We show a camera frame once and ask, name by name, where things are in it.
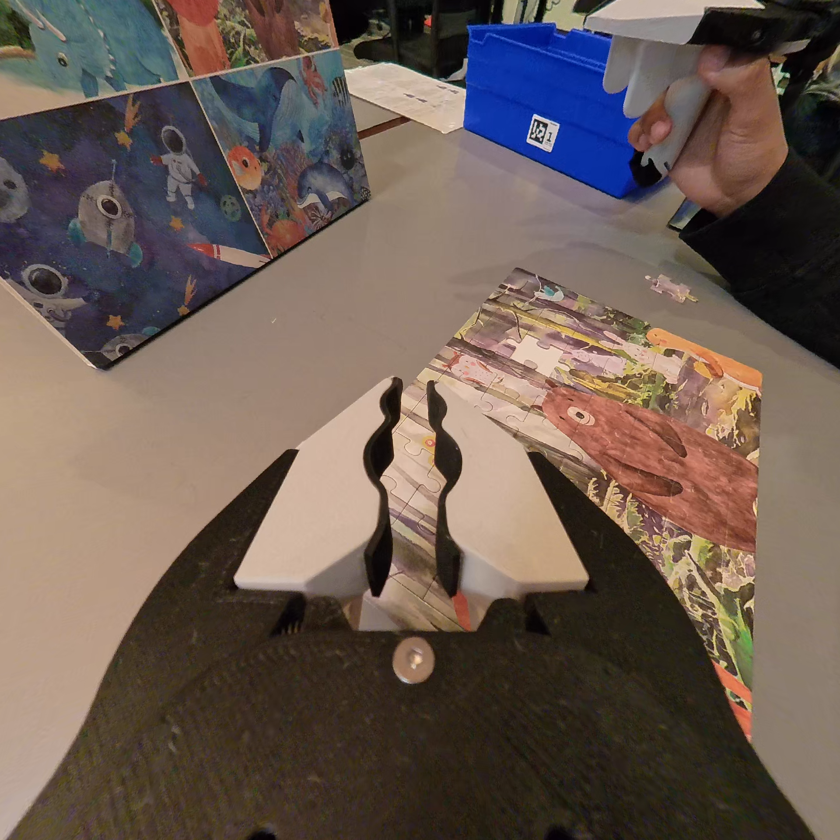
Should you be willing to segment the black office chair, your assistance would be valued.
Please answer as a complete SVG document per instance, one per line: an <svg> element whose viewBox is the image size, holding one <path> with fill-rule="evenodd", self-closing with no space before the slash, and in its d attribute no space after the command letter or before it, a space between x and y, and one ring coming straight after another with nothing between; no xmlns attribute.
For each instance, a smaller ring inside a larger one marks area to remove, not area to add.
<svg viewBox="0 0 840 840"><path fill-rule="evenodd" d="M385 10L396 64L434 78L462 68L475 2L387 1Z"/></svg>

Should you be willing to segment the person's right forearm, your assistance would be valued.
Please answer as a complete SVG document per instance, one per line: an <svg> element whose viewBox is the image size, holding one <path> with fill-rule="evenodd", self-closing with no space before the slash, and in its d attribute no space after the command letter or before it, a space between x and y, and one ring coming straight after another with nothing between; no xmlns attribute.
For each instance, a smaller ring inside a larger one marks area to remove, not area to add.
<svg viewBox="0 0 840 840"><path fill-rule="evenodd" d="M756 197L699 210L679 238L746 309L839 367L839 194L794 151Z"/></svg>

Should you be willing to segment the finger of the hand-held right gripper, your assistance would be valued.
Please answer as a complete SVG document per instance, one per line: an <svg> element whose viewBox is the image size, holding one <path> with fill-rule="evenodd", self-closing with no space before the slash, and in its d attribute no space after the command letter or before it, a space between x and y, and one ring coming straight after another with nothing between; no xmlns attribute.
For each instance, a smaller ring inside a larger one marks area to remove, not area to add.
<svg viewBox="0 0 840 840"><path fill-rule="evenodd" d="M706 12L764 10L757 1L583 1L583 27L620 38L686 45Z"/></svg>

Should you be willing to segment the forest animal jigsaw puzzle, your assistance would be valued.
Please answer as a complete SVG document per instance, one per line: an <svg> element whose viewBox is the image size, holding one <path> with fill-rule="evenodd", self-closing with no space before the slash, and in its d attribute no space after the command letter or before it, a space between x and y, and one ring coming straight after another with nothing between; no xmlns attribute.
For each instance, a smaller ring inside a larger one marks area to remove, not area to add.
<svg viewBox="0 0 840 840"><path fill-rule="evenodd" d="M443 477L427 384L443 382L558 467L684 607L751 740L762 374L516 268L403 387L388 489L394 550L360 629L477 629L436 576Z"/></svg>

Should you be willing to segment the illustrated puzzle box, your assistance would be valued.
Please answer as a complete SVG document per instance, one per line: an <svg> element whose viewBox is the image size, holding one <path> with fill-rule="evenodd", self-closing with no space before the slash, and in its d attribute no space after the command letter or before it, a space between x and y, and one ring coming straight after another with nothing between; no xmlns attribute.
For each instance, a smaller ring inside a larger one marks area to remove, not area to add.
<svg viewBox="0 0 840 840"><path fill-rule="evenodd" d="M371 197L329 2L1 2L1 269L107 370Z"/></svg>

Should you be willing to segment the blue plastic bin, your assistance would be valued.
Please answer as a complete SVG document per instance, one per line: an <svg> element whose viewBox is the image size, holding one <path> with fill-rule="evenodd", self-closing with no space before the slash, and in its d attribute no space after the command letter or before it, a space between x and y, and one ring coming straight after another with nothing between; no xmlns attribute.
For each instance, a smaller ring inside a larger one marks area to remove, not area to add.
<svg viewBox="0 0 840 840"><path fill-rule="evenodd" d="M466 130L617 198L662 180L627 140L624 92L603 88L607 36L553 23L468 33Z"/></svg>

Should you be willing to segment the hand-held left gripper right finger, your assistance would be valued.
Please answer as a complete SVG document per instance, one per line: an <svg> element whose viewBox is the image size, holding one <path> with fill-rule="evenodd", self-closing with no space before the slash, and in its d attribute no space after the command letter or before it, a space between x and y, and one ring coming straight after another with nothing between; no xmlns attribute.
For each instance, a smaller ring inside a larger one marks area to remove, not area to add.
<svg viewBox="0 0 840 840"><path fill-rule="evenodd" d="M589 575L529 453L447 385L427 384L437 577L449 595L523 599L583 590Z"/></svg>

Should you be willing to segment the person's right hand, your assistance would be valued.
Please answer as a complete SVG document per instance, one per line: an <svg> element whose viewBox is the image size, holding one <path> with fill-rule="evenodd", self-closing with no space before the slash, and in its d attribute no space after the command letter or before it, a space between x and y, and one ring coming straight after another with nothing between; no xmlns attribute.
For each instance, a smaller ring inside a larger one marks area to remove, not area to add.
<svg viewBox="0 0 840 840"><path fill-rule="evenodd" d="M723 218L762 192L789 148L767 57L709 45L697 74L710 96L669 177L687 199Z"/></svg>

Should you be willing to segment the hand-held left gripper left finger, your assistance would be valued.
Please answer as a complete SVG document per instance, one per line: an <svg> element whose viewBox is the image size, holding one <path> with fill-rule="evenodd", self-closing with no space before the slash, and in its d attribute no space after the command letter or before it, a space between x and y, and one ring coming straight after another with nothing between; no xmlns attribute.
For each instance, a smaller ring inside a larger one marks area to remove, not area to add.
<svg viewBox="0 0 840 840"><path fill-rule="evenodd" d="M234 574L240 590L379 596L392 564L389 493L403 382L387 377L291 451Z"/></svg>

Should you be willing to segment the printed instruction sheet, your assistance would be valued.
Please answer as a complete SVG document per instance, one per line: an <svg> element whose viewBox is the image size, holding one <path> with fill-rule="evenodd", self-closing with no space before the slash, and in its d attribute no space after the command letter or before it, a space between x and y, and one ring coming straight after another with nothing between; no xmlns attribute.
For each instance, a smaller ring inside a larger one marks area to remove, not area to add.
<svg viewBox="0 0 840 840"><path fill-rule="evenodd" d="M350 94L443 134L465 125L466 90L415 70L379 62L345 71Z"/></svg>

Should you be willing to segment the purple puzzle piece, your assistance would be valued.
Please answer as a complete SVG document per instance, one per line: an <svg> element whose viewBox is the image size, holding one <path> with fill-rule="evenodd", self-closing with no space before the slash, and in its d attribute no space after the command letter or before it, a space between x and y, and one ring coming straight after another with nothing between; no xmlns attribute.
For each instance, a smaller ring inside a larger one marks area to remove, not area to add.
<svg viewBox="0 0 840 840"><path fill-rule="evenodd" d="M645 279L650 290L657 294L664 295L679 303L697 302L697 298L691 293L691 289L682 282L674 281L663 274L646 276Z"/></svg>

